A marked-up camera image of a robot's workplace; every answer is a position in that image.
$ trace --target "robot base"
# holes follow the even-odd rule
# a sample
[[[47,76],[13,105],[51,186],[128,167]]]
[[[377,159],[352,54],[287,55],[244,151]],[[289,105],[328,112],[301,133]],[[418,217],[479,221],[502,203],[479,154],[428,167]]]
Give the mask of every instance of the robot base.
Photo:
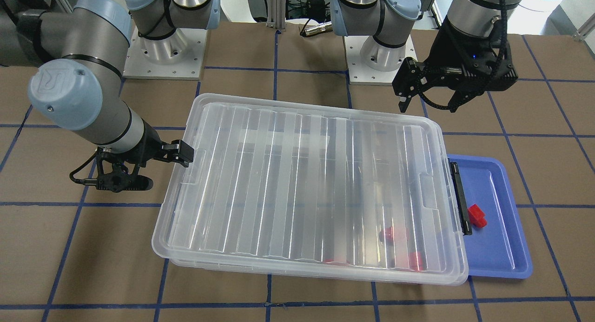
[[[132,45],[128,49],[124,77],[128,79],[173,79],[198,80],[205,55],[206,34],[204,29],[182,28],[189,41],[189,51],[176,64],[161,65],[151,62],[143,53],[138,39],[138,30],[132,34]]]
[[[349,68],[349,83],[353,85],[386,85],[391,86],[399,68],[392,72],[381,72],[367,66],[362,60],[360,51],[368,36],[347,36],[345,38],[345,54]],[[411,36],[407,39],[405,57],[417,59]]]

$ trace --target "container lid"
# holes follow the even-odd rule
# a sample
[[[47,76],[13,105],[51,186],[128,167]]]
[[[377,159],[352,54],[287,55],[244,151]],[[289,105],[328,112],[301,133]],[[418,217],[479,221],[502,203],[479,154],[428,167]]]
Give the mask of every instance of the container lid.
[[[203,94],[153,249],[177,265],[456,285],[468,275],[442,131],[422,117]]]
[[[527,278],[533,263],[502,163],[493,158],[449,155],[457,162],[467,205],[477,204],[487,225],[465,237],[469,275]]]

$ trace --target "brown tile floor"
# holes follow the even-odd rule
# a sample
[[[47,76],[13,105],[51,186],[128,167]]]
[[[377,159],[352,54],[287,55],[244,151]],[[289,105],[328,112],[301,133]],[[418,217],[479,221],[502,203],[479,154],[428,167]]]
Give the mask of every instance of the brown tile floor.
[[[282,70],[275,71],[274,30],[263,24],[222,23],[208,39],[200,91],[399,112],[390,87],[346,84],[341,38],[325,34],[304,39],[297,31],[297,26],[289,26],[277,35],[277,66]],[[435,34],[413,32],[420,59],[427,56]],[[593,320],[595,172],[589,162],[595,161],[595,62],[582,44],[567,37],[509,39],[519,76],[533,81],[520,80],[507,92],[492,93],[498,114],[487,95],[456,114],[429,107],[426,111],[442,127],[449,153],[494,157],[504,164],[521,205],[534,271],[527,280],[474,277],[473,287],[466,283],[456,288],[373,287],[369,282],[268,277],[164,263],[150,241],[155,206],[163,199],[172,165],[153,162],[144,169],[155,179],[152,191],[112,194],[87,189],[81,204],[84,189],[73,185],[66,173],[87,159],[93,146],[68,131],[44,127],[51,122],[34,111],[19,129],[29,108],[28,78],[36,70],[0,68],[0,321],[39,321],[45,313],[44,321],[52,322],[153,321],[156,315],[160,321],[180,322],[366,322],[376,320],[376,299],[383,322],[477,321],[478,314],[487,322],[520,316],[528,321],[573,321],[576,315],[559,271],[576,298],[576,313],[583,321]],[[554,79],[549,84],[563,112],[531,53],[546,77]],[[183,133],[197,85],[128,80],[122,98],[149,123],[166,127],[159,133],[169,141]],[[429,96],[447,102],[450,92],[438,89]],[[423,108],[415,98],[407,114],[424,116]],[[580,135],[580,144],[563,113]],[[500,122],[510,134],[503,134]],[[11,148],[15,135],[19,137]],[[71,231],[73,221],[76,229]],[[61,261],[65,247],[66,259]],[[267,302],[273,303],[270,309]],[[310,307],[299,307],[302,303]]]

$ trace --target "blue plastic tray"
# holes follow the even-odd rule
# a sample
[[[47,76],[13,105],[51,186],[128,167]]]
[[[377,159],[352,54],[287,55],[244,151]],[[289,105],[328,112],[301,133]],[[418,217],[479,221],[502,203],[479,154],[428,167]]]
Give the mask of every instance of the blue plastic tray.
[[[459,164],[467,207],[477,204],[487,225],[464,237],[469,275],[527,278],[533,263],[504,166],[487,157],[449,155]]]

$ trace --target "red toy piece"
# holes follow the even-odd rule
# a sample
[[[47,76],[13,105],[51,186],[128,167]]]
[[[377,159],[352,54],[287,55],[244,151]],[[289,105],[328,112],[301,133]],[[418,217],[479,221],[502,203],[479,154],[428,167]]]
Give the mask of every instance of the red toy piece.
[[[487,225],[485,213],[482,212],[482,209],[478,205],[469,207],[469,220],[478,228],[483,228]]]

